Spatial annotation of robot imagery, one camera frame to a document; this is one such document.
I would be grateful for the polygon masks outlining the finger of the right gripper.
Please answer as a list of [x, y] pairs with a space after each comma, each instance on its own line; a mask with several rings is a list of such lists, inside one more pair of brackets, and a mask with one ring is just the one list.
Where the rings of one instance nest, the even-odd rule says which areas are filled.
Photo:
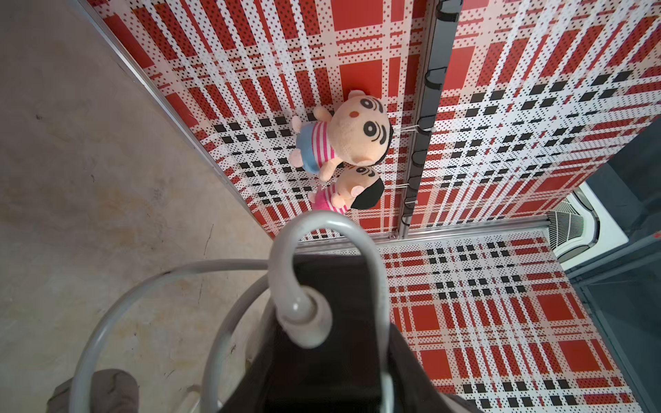
[[[46, 412], [68, 412], [72, 379], [57, 386], [46, 404]], [[91, 412], [139, 411], [139, 386], [136, 379], [120, 369], [96, 371], [91, 381]]]

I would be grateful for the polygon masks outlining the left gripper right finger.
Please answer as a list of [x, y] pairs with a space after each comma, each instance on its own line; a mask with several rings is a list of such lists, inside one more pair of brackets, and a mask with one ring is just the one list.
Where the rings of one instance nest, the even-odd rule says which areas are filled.
[[475, 412], [475, 403], [438, 392], [395, 325], [390, 325], [388, 369], [394, 383], [394, 412]]

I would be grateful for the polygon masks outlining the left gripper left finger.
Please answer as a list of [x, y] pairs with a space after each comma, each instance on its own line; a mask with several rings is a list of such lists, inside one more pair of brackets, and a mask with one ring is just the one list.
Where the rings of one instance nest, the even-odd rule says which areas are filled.
[[219, 412], [276, 412], [270, 404], [274, 378], [275, 339], [278, 327], [275, 306], [267, 302], [249, 339], [244, 376]]

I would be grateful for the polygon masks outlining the black power strip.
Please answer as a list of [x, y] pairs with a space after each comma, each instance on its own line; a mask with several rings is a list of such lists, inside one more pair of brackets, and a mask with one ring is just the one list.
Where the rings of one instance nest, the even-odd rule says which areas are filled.
[[364, 259], [300, 255], [294, 258], [294, 273], [301, 285], [327, 299], [332, 328], [314, 349], [300, 348], [277, 330], [265, 411], [379, 411], [382, 390], [375, 305]]

